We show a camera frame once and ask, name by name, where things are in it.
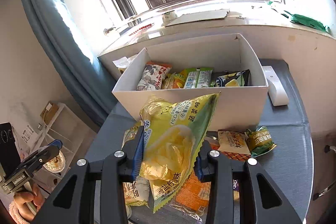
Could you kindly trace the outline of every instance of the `blue curtain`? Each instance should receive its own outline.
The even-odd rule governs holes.
[[[116,83],[93,55],[64,0],[21,0],[28,21],[65,86],[87,115],[101,126],[118,102]]]

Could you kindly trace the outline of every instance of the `human hand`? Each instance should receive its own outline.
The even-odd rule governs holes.
[[[33,213],[30,211],[30,209],[27,207],[25,203],[33,201],[35,206],[37,207],[37,211],[40,210],[41,206],[44,203],[44,197],[42,196],[40,192],[40,188],[38,187],[36,183],[33,183],[32,190],[33,190],[33,193],[15,192],[14,194],[14,202],[17,206],[17,209],[20,215],[28,222],[31,222],[35,216],[33,215]]]

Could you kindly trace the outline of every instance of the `black snack bag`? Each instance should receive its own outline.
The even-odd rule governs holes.
[[[215,86],[247,86],[250,70],[227,72],[227,74],[218,76]]]

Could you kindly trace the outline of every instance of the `vegetable stick bag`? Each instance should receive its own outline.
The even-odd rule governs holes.
[[[140,176],[150,180],[154,212],[180,190],[190,175],[218,95],[175,104],[152,96],[140,111],[145,127]]]

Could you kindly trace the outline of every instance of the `white cardboard box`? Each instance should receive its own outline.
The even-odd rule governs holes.
[[[212,67],[213,72],[249,69],[250,86],[135,90],[148,61],[172,64],[171,72],[180,72],[192,67]],[[267,91],[268,84],[263,69],[247,40],[241,34],[217,34],[143,48],[121,75],[112,93],[138,121],[140,109],[150,95],[176,103],[221,92],[208,130],[242,131],[258,125]]]

